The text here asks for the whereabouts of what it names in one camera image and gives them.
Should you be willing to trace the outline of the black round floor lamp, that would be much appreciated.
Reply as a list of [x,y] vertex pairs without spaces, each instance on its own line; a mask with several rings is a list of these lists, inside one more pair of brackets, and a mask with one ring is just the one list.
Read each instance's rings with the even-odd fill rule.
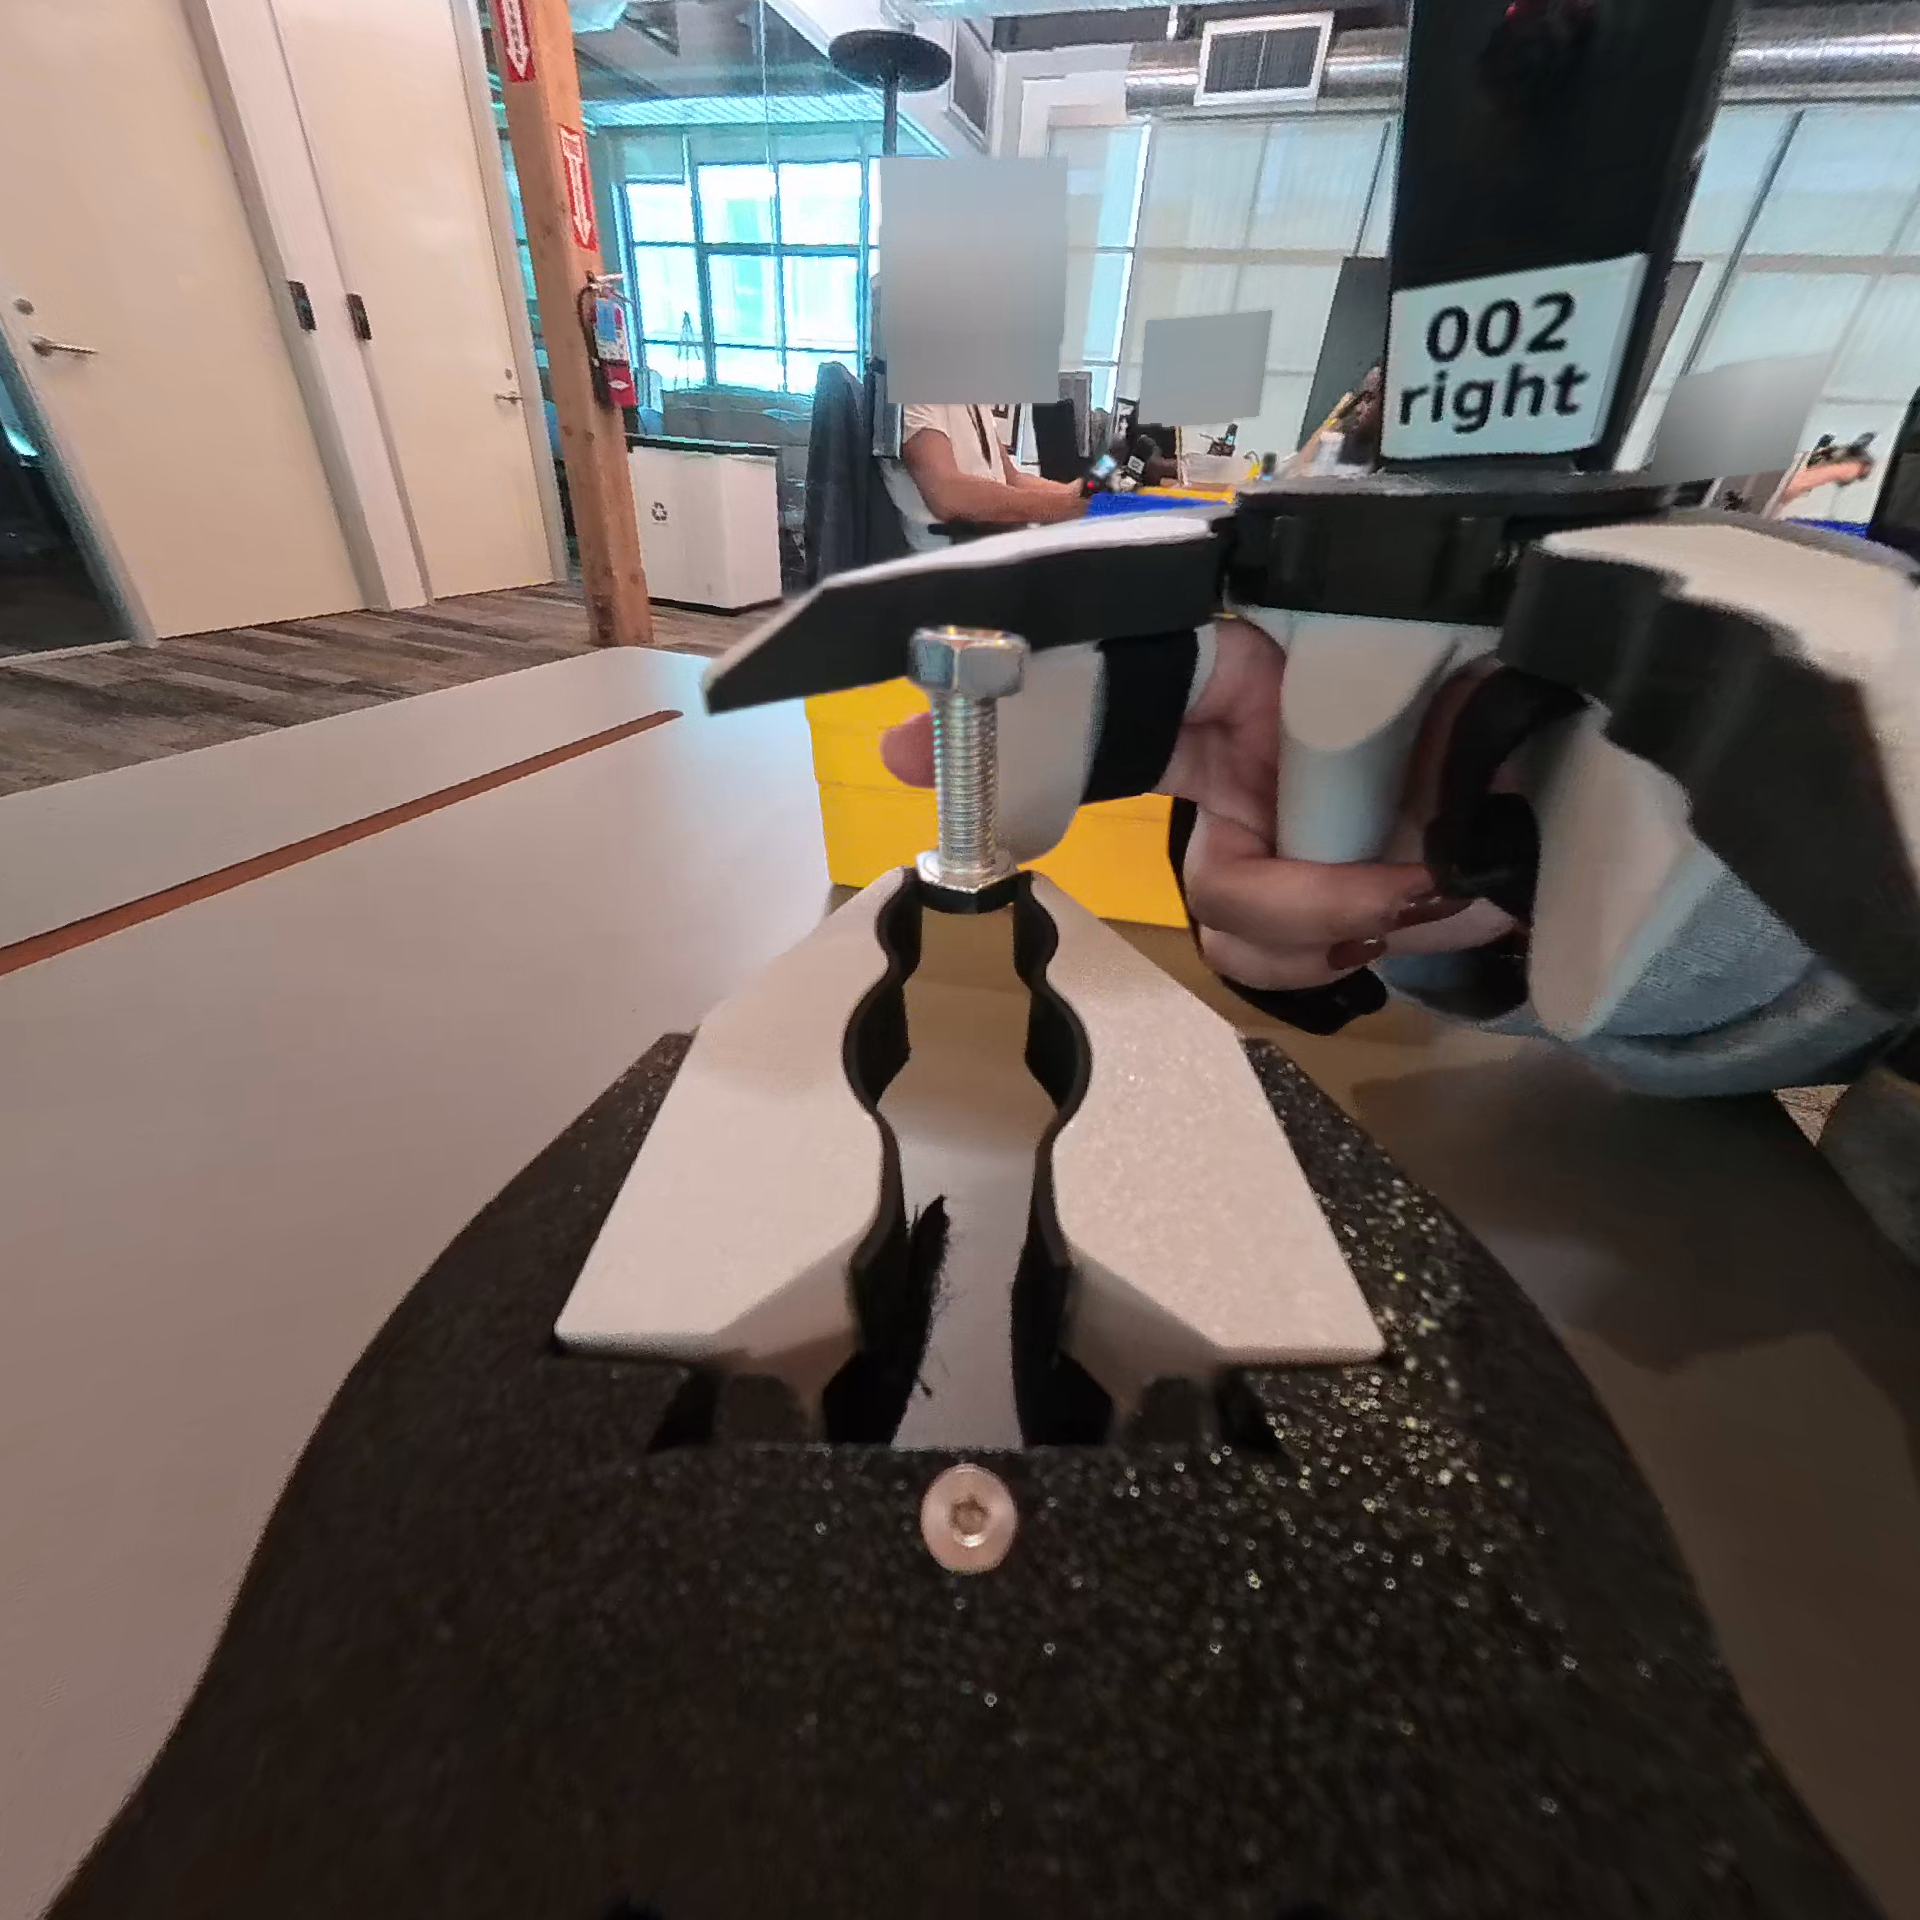
[[881,155],[898,155],[898,102],[949,80],[954,58],[942,45],[912,29],[844,29],[829,40],[829,64],[881,95]]

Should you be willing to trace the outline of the white air vent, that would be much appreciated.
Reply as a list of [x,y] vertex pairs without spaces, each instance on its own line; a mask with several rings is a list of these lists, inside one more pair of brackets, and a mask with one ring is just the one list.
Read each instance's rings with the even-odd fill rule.
[[1282,106],[1321,95],[1334,14],[1207,19],[1199,35],[1195,106]]

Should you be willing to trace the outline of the glass partition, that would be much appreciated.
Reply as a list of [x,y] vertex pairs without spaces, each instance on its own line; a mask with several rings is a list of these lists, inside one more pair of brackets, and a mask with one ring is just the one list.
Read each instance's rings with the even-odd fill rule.
[[4,658],[148,640],[4,338]]

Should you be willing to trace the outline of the person's right hand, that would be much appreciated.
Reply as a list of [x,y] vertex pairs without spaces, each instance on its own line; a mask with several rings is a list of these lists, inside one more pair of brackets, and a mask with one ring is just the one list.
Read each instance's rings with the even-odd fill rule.
[[1282,648],[1216,617],[1195,638],[1105,640],[1034,653],[997,704],[998,840],[1049,851],[1084,804],[1162,792],[1186,818],[1169,863],[1203,965],[1245,1003],[1301,1032],[1385,1004],[1428,956],[1505,944],[1493,900],[1443,897],[1422,865],[1445,742],[1485,665],[1466,665],[1422,713],[1404,766],[1387,857],[1278,857]]

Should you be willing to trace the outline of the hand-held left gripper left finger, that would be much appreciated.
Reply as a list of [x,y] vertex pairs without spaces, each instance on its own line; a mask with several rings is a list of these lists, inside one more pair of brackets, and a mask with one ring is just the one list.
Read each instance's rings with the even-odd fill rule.
[[564,1298],[569,1356],[775,1378],[806,1427],[893,1427],[920,1369],[898,1137],[920,887],[881,874],[726,1000]]

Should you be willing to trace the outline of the yellow plastic bin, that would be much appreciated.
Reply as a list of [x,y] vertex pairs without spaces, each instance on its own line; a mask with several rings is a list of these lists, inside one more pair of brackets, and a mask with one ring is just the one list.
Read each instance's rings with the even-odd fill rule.
[[[891,726],[920,713],[925,695],[901,680],[803,703],[829,880],[839,887],[857,892],[933,844],[933,792],[898,780],[877,750]],[[1032,868],[1103,919],[1178,928],[1169,814],[1172,804],[1157,792],[1084,807]]]

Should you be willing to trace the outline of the steel hex nut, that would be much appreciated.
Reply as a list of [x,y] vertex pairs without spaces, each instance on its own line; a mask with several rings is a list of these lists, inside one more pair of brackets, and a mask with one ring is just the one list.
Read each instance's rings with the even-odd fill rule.
[[1029,643],[980,628],[920,628],[907,640],[903,677],[930,697],[1001,703],[1022,689]]

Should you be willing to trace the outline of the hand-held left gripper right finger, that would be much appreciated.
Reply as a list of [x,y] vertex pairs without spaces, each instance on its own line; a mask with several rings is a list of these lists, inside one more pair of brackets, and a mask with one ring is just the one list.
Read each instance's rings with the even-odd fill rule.
[[1374,1360],[1385,1334],[1233,1025],[1044,874],[1019,880],[1022,1060],[1052,1100],[1019,1256],[1019,1424],[1158,1382]]

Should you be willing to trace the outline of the steel hex bolt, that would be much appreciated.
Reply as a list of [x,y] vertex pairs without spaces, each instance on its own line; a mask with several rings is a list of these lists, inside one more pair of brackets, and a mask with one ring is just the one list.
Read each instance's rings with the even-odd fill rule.
[[976,917],[1012,900],[1019,857],[998,829],[997,697],[933,692],[933,844],[918,855],[920,903]]

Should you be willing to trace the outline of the red fire extinguisher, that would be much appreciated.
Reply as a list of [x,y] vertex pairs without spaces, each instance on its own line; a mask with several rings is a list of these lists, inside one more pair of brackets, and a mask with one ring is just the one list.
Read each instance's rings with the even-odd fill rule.
[[635,410],[638,386],[620,281],[587,273],[578,293],[578,320],[596,400],[618,410]]

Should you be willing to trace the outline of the person's right forearm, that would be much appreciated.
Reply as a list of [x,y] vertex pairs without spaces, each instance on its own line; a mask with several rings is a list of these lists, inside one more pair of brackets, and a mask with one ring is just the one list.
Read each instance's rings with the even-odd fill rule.
[[1735,1098],[1850,1084],[1916,1060],[1916,1014],[1889,1014],[1811,954],[1736,874],[1707,887],[1597,1032],[1564,1037],[1619,1091]]

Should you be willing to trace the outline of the dark hanging coat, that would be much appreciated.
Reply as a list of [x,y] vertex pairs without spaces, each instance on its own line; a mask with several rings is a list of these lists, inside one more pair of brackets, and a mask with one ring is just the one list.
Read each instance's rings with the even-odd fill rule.
[[842,363],[824,363],[806,426],[803,473],[803,585],[863,564],[907,559],[901,513],[874,455],[874,404],[869,380]]

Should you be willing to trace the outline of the wooden post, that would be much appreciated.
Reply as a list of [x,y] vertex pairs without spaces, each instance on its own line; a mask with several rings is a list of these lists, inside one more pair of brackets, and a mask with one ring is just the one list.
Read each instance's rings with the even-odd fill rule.
[[638,562],[625,417],[596,400],[578,320],[581,285],[587,273],[604,273],[604,253],[601,247],[589,253],[570,245],[562,190],[557,125],[583,129],[570,5],[529,3],[529,10],[537,77],[512,84],[499,76],[499,98],[536,272],[587,628],[596,647],[648,647],[657,623]]

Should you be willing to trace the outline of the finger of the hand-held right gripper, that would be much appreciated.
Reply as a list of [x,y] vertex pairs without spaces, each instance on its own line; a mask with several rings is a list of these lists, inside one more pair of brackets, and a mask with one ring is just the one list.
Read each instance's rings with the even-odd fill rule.
[[1578,692],[1529,750],[1523,1017],[1597,1032],[1736,874],[1889,1014],[1916,1012],[1916,564],[1725,513],[1536,542],[1499,658]]
[[839,570],[711,658],[703,703],[720,715],[903,680],[925,628],[1029,648],[1190,630],[1216,605],[1221,527],[1172,509],[1086,517]]

